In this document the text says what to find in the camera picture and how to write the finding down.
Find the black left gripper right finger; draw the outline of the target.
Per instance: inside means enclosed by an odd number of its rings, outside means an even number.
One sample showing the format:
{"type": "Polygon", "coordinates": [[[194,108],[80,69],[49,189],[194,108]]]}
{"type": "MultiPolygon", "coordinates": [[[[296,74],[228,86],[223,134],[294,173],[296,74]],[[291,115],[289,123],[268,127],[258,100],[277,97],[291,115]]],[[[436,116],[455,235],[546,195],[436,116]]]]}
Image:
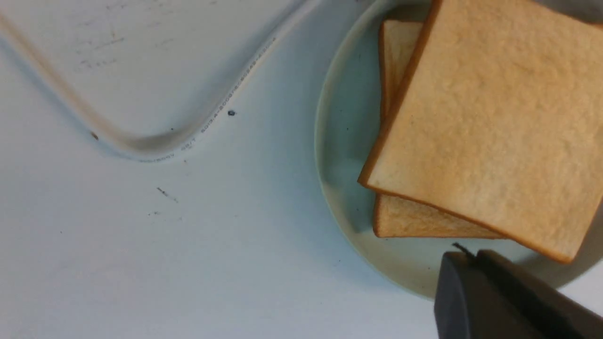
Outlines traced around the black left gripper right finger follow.
{"type": "Polygon", "coordinates": [[[476,265],[506,300],[546,339],[600,339],[602,317],[492,250],[476,265]]]}

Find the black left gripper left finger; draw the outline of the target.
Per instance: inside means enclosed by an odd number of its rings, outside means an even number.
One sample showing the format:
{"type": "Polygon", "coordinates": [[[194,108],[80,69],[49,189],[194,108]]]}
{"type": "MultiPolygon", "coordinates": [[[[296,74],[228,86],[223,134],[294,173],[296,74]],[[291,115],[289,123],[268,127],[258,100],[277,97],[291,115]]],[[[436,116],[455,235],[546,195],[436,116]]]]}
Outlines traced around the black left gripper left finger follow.
{"type": "Polygon", "coordinates": [[[466,254],[444,253],[434,299],[440,339],[543,339],[466,254]]]}

